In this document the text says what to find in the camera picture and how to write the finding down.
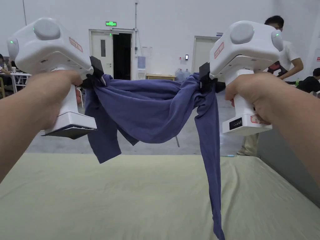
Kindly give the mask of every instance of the forearm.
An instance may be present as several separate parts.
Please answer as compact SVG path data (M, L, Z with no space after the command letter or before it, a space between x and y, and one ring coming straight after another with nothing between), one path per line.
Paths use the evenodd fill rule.
M11 73L9 71L7 71L7 70L5 70L3 68L0 70L0 72L4 73L6 75L11 75Z
M291 68L288 72L286 72L285 74L283 74L282 76L280 76L281 79L285 79L288 77L291 77L293 75L295 75L296 73L300 72L303 69L303 66L295 66L293 68Z
M320 186L320 100L284 86L270 93L270 120Z
M0 182L41 130L44 102L24 89L0 100Z

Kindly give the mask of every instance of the exit sign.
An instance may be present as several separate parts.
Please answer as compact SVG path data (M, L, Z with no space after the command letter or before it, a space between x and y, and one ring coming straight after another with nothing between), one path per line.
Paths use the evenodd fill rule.
M106 22L106 26L116 27L117 26L117 22Z

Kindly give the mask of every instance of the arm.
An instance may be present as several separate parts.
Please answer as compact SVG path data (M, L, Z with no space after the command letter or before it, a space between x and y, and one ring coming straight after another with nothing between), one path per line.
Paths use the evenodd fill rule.
M280 76L280 79L285 79L303 70L303 63L301 61L301 58L293 59L291 62L293 64L293 68L291 68L287 73Z
M290 77L298 72L300 72L303 69L303 63L301 61L301 58L299 57L295 47L292 43L288 42L285 45L285 54L288 58L288 60L293 64L293 68L291 68L287 73L280 76L280 79L285 79L287 77Z
M6 75L11 75L11 73L7 70L5 70L4 68L0 67L0 72L6 74Z
M320 186L320 100L268 74L241 75L226 87L226 100L240 94L276 126Z
M82 80L73 71L34 75L27 86L0 101L0 182L40 130L54 124L71 84Z

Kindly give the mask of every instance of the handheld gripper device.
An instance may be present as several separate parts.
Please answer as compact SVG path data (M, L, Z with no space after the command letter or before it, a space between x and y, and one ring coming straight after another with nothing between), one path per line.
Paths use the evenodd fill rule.
M40 18L11 36L8 41L9 55L17 67L29 74L55 70L77 71L83 80L103 74L100 67L93 66L99 60L90 57L82 46L55 19ZM45 129L45 135L76 139L97 129L95 119L78 112L75 86L63 100L55 125Z
M230 84L241 74L263 71L283 50L281 31L250 21L232 24L210 51L210 78ZM222 123L223 133L247 136L272 129L240 95L234 97L236 116Z

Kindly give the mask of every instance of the black hair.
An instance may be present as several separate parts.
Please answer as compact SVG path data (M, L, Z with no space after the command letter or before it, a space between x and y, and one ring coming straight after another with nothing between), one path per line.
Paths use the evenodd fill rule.
M275 15L275 16L272 16L270 18L268 18L264 24L266 25L269 25L271 23L276 23L279 25L280 28L283 28L283 25L284 25L284 20L282 17L280 17L279 15Z
M319 77L320 76L320 68L316 68L315 70L313 70L313 76Z

